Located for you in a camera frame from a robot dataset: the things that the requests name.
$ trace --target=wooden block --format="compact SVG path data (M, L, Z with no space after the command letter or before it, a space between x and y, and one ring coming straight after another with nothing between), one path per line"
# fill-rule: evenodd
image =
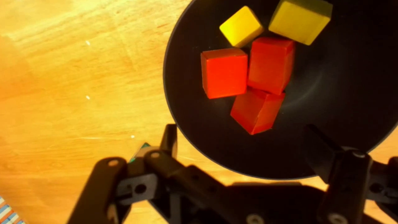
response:
M240 49L204 51L202 82L208 98L243 95L248 83L248 55Z
M311 45L330 22L334 6L324 0L281 0L269 30Z
M295 42L261 37L251 44L248 85L281 95L289 83L295 57Z
M234 47L243 47L259 36L264 29L255 14L244 6L220 26L222 32Z
M261 133L273 128L284 98L249 88L237 97L230 115L248 133Z

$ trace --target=black bowl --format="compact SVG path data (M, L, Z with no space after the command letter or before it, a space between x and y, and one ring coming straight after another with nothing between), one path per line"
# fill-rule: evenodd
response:
M217 163L263 178L314 176L301 148L304 127L368 152L398 120L398 1L337 0L311 46L297 44L293 80L274 128L249 136L230 116L234 98L208 100L200 52L230 47L219 25L248 5L268 27L278 0L194 0L169 40L164 90L186 137Z

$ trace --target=wood grain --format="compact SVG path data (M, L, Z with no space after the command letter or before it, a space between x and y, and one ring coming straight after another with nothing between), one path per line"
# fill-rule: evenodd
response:
M189 0L0 3L0 194L29 223L66 223L95 163L158 144L173 122L162 83L171 32ZM398 132L376 151L397 154ZM179 134L178 159L224 184L269 181L210 162ZM302 183L326 189L319 178ZM393 223L368 203L367 210ZM164 223L135 205L127 223Z

